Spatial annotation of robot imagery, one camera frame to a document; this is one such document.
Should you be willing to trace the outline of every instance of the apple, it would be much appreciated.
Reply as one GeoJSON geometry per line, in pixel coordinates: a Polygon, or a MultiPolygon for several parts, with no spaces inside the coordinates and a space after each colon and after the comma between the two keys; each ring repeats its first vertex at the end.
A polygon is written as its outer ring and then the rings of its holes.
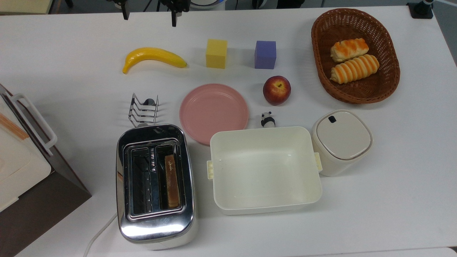
{"type": "Polygon", "coordinates": [[[271,105],[280,105],[290,96],[290,83],[283,76],[273,76],[263,85],[263,96],[271,105]]]}

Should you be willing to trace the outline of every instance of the box handle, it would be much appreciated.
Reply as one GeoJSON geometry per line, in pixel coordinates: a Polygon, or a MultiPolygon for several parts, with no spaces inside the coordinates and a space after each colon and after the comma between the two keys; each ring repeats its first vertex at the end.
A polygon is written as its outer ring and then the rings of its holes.
{"type": "Polygon", "coordinates": [[[16,110],[19,112],[19,114],[22,116],[24,121],[27,123],[29,126],[30,130],[35,134],[36,138],[40,142],[40,144],[43,146],[43,148],[46,150],[46,152],[49,155],[53,155],[51,152],[51,147],[53,147],[57,143],[57,136],[54,133],[54,131],[51,129],[49,124],[44,120],[43,116],[40,114],[40,112],[37,110],[35,105],[23,94],[15,94],[10,97],[11,102],[13,105],[16,107],[16,110]],[[43,139],[38,135],[36,130],[33,128],[33,126],[30,124],[24,113],[22,112],[21,109],[16,105],[16,102],[19,102],[20,99],[24,99],[24,101],[27,103],[27,107],[25,107],[28,111],[30,111],[30,114],[37,120],[37,123],[41,126],[45,134],[50,138],[47,143],[44,143],[43,139]]]}
{"type": "Polygon", "coordinates": [[[213,179],[213,177],[214,177],[213,161],[207,161],[206,168],[208,170],[208,179],[213,179]]]}
{"type": "Polygon", "coordinates": [[[319,172],[322,171],[322,162],[320,161],[320,155],[319,153],[314,153],[314,158],[316,159],[316,166],[317,166],[317,170],[319,172]]]}

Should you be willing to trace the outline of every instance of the panda figurine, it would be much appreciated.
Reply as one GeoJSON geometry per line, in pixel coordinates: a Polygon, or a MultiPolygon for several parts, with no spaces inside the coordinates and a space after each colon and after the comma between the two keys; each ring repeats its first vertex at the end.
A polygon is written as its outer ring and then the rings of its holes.
{"type": "Polygon", "coordinates": [[[262,127],[264,128],[274,128],[276,126],[275,119],[270,116],[271,112],[262,113],[262,127]]]}

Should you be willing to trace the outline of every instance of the brown basket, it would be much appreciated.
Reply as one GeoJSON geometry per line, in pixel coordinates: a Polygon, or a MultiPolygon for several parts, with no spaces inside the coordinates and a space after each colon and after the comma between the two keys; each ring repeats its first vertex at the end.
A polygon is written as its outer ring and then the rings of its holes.
{"type": "Polygon", "coordinates": [[[320,82],[334,98],[347,103],[374,103],[389,97],[400,80],[400,66],[386,28],[371,15],[356,9],[330,10],[317,18],[311,30],[314,59],[320,82]],[[330,71],[337,65],[330,57],[330,48],[346,39],[363,38],[379,61],[377,73],[347,84],[330,80],[330,71]]]}

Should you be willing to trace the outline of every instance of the foam block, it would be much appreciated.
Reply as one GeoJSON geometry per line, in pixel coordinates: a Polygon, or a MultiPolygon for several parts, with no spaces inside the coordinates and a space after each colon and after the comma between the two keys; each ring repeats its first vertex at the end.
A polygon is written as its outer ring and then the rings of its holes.
{"type": "Polygon", "coordinates": [[[227,40],[208,39],[206,46],[206,66],[225,69],[227,59],[227,40]]]}
{"type": "Polygon", "coordinates": [[[257,41],[254,52],[254,68],[274,69],[276,62],[276,41],[257,41]]]}

